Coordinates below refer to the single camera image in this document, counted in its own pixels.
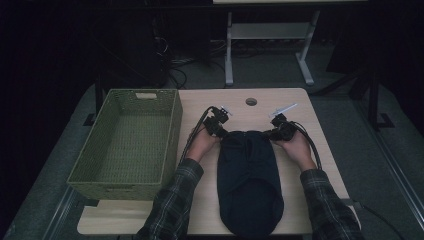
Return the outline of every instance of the person's left hand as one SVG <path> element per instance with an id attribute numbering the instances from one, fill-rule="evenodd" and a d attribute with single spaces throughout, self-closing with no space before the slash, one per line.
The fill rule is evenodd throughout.
<path id="1" fill-rule="evenodd" d="M 202 157 L 219 141 L 220 139 L 218 137 L 209 135 L 208 131 L 205 129 L 205 125 L 202 124 L 187 151 L 186 158 L 191 158 L 200 162 Z"/>

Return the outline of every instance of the plaid shirt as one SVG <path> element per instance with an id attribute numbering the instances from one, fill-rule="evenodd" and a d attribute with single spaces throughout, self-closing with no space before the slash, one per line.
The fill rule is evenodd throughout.
<path id="1" fill-rule="evenodd" d="M 300 180 L 308 204 L 313 239 L 364 239 L 355 215 L 334 192 L 324 171 L 304 171 Z"/>
<path id="2" fill-rule="evenodd" d="M 184 159 L 173 181 L 161 189 L 153 209 L 135 239 L 184 239 L 187 235 L 194 189 L 203 169 L 194 160 Z M 313 239 L 363 239 L 356 218 L 337 197 L 325 172 L 308 170 L 301 174 L 313 228 Z"/>

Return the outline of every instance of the small round hole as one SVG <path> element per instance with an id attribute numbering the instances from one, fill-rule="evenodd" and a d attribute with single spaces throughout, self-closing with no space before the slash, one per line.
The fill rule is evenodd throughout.
<path id="1" fill-rule="evenodd" d="M 255 106 L 256 104 L 258 104 L 258 101 L 254 98 L 248 98 L 246 99 L 246 104 L 249 106 Z"/>

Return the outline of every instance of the dark floor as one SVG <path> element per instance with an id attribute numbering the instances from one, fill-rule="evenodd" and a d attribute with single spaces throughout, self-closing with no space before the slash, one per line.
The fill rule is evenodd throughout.
<path id="1" fill-rule="evenodd" d="M 234 58 L 235 82 L 232 88 L 300 87 L 313 92 L 343 76 L 325 71 L 333 48 L 313 45 L 307 62 L 316 83 L 306 86 L 294 56 L 298 47 L 283 45 L 277 49 L 264 49 L 262 54 L 250 58 Z M 178 68 L 187 75 L 187 89 L 224 87 L 224 59 L 213 60 L 215 63 L 209 66 L 193 63 Z M 174 75 L 180 83 L 183 82 L 180 72 L 174 72 Z M 379 112 L 386 113 L 395 127 L 381 129 L 379 133 L 372 130 L 362 113 L 367 108 L 367 98 L 352 101 L 347 94 L 350 86 L 344 85 L 326 96 L 311 97 L 346 188 L 352 199 L 381 214 L 405 239 L 424 239 L 423 228 L 395 181 L 387 153 L 381 150 L 377 141 L 379 138 L 384 140 L 419 199 L 424 199 L 423 137 L 400 110 L 395 97 L 383 87 L 380 88 Z M 166 86 L 174 87 L 172 81 Z M 91 87 L 81 99 L 17 214 L 10 236 L 5 239 L 131 239 L 131 236 L 82 236 L 76 230 L 86 199 L 69 191 L 66 179 L 90 131 L 90 127 L 83 124 L 87 116 L 95 112 L 94 99 L 94 87 Z M 61 201 L 65 193 L 71 193 L 69 204 Z M 382 220 L 364 209 L 356 210 L 366 239 L 399 239 Z"/>

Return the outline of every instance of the green woven basket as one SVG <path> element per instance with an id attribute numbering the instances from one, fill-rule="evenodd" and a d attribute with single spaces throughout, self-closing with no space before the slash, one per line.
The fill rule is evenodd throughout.
<path id="1" fill-rule="evenodd" d="M 153 200 L 173 176 L 182 113 L 177 90 L 110 90 L 68 184 L 91 199 Z"/>

